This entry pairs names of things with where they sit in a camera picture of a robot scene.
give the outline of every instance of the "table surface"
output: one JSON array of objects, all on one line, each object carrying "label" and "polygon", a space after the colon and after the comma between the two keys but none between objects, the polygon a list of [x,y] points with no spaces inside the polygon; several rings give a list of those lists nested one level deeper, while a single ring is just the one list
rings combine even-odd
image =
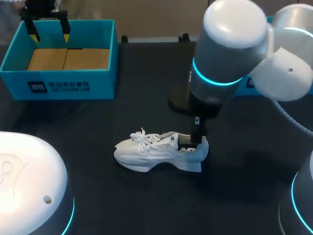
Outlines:
[{"label": "table surface", "polygon": [[[312,139],[264,97],[235,97],[207,122],[202,173],[161,164],[148,173],[118,165],[130,133],[190,133],[192,118],[168,107],[186,79],[193,43],[120,45],[115,100],[14,102],[0,82],[0,128],[37,136],[62,156],[75,196],[75,234],[279,235],[278,205]],[[5,47],[0,48],[0,61]],[[313,96],[284,104],[313,129]]]}]

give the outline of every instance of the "logo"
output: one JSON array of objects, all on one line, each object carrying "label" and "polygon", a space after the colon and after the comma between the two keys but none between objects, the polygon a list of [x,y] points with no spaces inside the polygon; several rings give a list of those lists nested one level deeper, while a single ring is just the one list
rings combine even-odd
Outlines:
[{"label": "logo", "polygon": [[181,148],[180,151],[195,151],[196,149],[195,148]]},{"label": "logo", "polygon": [[7,192],[14,197],[15,183],[27,163],[13,154],[0,154],[0,195]]},{"label": "logo", "polygon": [[249,78],[248,81],[246,82],[246,88],[254,88],[252,78]]},{"label": "logo", "polygon": [[27,84],[32,93],[47,93],[48,92],[43,81],[28,82]]},{"label": "logo", "polygon": [[13,164],[10,161],[4,161],[0,167],[0,184],[4,181],[4,177],[13,171]]}]

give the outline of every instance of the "shoe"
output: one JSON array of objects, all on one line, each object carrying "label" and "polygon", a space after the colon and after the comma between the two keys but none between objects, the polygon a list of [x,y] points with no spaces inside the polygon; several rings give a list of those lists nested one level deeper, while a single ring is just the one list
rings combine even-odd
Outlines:
[{"label": "shoe", "polygon": [[190,135],[177,132],[146,135],[143,129],[115,147],[114,157],[118,163],[139,172],[147,172],[160,163],[171,163],[181,170],[201,172],[201,162],[209,151],[205,136],[202,137],[202,143],[197,145],[190,141]]}]

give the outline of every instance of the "shoelace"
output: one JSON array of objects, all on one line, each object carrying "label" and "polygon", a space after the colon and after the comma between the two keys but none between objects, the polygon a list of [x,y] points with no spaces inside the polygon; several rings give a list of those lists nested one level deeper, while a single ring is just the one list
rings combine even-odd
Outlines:
[{"label": "shoelace", "polygon": [[146,132],[144,129],[142,129],[142,132],[136,132],[131,134],[132,140],[138,142],[138,151],[143,152],[149,148],[157,149],[155,142],[158,142],[160,140],[158,134],[148,134],[146,135]]}]

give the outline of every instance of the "cardboard box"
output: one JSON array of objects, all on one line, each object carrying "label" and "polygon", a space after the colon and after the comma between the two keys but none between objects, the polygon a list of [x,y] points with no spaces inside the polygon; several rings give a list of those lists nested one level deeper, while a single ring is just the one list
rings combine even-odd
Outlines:
[{"label": "cardboard box", "polygon": [[[41,38],[39,43],[28,35],[25,23],[21,22],[0,66],[0,75],[15,100],[114,98],[118,40],[113,20],[70,20],[67,43],[60,21],[34,21],[34,24]],[[89,69],[81,69],[77,63],[69,65],[74,70],[61,70],[64,50],[78,48],[88,48],[81,52],[88,54],[85,59],[91,60],[91,64],[89,60],[80,63]],[[46,49],[49,56],[40,56],[44,50],[37,49]],[[56,58],[60,61],[53,64]]]},{"label": "cardboard box", "polygon": [[109,49],[69,49],[63,70],[107,69],[109,58]]},{"label": "cardboard box", "polygon": [[27,70],[102,70],[109,60],[109,49],[35,49]]},{"label": "cardboard box", "polygon": [[28,71],[63,70],[67,49],[35,49]]}]

